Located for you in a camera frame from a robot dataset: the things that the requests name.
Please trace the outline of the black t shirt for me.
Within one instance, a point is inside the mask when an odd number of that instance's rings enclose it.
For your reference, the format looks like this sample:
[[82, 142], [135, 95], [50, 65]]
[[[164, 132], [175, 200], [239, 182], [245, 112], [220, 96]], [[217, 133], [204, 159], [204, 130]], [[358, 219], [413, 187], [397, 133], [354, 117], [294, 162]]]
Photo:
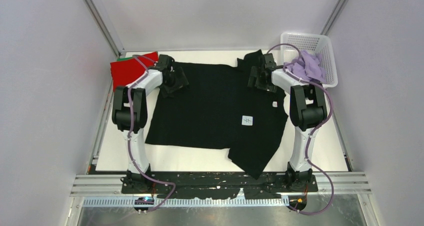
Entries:
[[258, 179], [277, 152], [288, 120], [282, 89], [248, 86], [251, 70], [263, 62], [260, 50], [238, 59], [235, 67], [174, 62], [188, 86], [171, 96], [160, 90], [145, 142], [228, 149], [228, 158]]

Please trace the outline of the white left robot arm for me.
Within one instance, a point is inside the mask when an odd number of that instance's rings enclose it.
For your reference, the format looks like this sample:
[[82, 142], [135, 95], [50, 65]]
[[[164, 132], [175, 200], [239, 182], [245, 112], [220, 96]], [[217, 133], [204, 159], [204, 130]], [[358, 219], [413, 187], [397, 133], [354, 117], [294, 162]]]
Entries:
[[157, 52], [135, 54], [111, 63], [114, 86], [111, 119], [122, 132], [126, 143], [128, 167], [124, 184], [134, 184], [141, 193], [148, 193], [154, 184], [174, 186], [175, 183], [155, 179], [146, 155], [144, 128], [148, 120], [147, 96], [162, 87], [171, 93], [188, 85], [183, 70], [175, 59]]

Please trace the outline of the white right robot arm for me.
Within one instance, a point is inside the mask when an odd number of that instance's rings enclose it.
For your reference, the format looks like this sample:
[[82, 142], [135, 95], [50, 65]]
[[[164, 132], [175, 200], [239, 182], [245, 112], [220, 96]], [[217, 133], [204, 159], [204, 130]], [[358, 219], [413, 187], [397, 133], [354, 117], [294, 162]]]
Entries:
[[271, 53], [258, 56], [258, 63], [250, 71], [248, 87], [273, 93], [282, 89], [290, 96], [289, 117], [295, 136], [284, 182], [291, 191], [299, 191], [312, 180], [310, 153], [319, 128], [328, 118], [324, 88], [277, 65]]

